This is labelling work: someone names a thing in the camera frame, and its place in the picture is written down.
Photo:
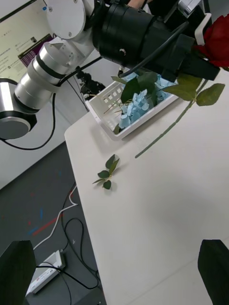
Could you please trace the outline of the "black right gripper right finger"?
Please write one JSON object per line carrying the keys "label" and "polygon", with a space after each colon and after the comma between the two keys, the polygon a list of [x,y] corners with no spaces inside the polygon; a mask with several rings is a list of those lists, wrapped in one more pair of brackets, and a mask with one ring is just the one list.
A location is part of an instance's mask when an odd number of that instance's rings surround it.
{"label": "black right gripper right finger", "polygon": [[203,240],[198,271],[214,305],[229,304],[229,249],[221,240]]}

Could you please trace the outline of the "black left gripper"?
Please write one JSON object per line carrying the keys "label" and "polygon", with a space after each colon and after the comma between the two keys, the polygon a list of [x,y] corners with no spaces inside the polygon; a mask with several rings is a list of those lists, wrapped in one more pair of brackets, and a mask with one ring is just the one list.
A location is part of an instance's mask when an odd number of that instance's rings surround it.
{"label": "black left gripper", "polygon": [[195,54],[190,54],[195,39],[188,35],[189,28],[190,24],[186,20],[171,31],[173,39],[152,60],[152,70],[162,78],[174,82],[183,63],[184,74],[214,81],[220,68]]}

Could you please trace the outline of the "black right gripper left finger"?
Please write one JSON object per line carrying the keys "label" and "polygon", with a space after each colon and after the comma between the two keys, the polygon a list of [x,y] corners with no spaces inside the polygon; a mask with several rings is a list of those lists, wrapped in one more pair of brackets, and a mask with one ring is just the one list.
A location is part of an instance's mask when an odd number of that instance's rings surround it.
{"label": "black right gripper left finger", "polygon": [[13,241],[0,256],[0,303],[27,305],[26,294],[35,270],[31,241]]}

